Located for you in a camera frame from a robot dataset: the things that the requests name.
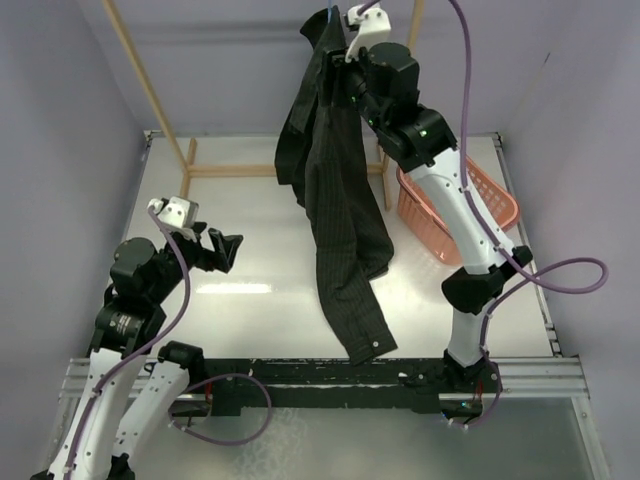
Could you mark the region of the dark pinstriped shirt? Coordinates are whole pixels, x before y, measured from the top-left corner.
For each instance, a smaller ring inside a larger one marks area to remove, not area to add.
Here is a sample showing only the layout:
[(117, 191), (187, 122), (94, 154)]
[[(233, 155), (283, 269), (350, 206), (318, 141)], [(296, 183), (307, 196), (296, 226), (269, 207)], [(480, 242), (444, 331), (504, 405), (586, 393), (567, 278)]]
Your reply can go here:
[(323, 314), (350, 362), (359, 365), (397, 347), (371, 285), (387, 273), (394, 245), (368, 181), (359, 114), (322, 104), (323, 52), (346, 46), (338, 7), (330, 25), (325, 8), (300, 32), (312, 54), (279, 135), (274, 166), (278, 183), (292, 188), (310, 223)]

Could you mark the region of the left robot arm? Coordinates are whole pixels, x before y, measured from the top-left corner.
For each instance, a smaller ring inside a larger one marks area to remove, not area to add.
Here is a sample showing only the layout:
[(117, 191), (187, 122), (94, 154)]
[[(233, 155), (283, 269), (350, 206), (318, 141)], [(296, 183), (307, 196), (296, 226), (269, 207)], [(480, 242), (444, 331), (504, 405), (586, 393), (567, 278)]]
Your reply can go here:
[(136, 237), (121, 243), (110, 269), (111, 284), (95, 320), (89, 374), (70, 429), (51, 465), (39, 479), (132, 479), (142, 450), (182, 392), (194, 392), (206, 378), (203, 351), (170, 341), (149, 381), (129, 398), (166, 319), (161, 305), (191, 268), (227, 273), (243, 240), (198, 222), (213, 247), (173, 234), (158, 250)]

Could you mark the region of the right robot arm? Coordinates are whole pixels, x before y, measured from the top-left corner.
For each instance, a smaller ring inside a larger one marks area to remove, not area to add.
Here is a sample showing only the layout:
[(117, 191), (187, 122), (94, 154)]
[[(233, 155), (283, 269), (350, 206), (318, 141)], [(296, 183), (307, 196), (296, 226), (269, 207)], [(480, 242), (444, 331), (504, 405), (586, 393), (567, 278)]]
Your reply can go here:
[(486, 315), (518, 269), (533, 259), (498, 225), (462, 166), (455, 135), (444, 117), (419, 102), (419, 64), (398, 43), (323, 54), (321, 98), (356, 110), (383, 151), (417, 184), (449, 229), (462, 266), (443, 281), (453, 308), (452, 334), (442, 376), (456, 391), (476, 391), (495, 378), (486, 358)]

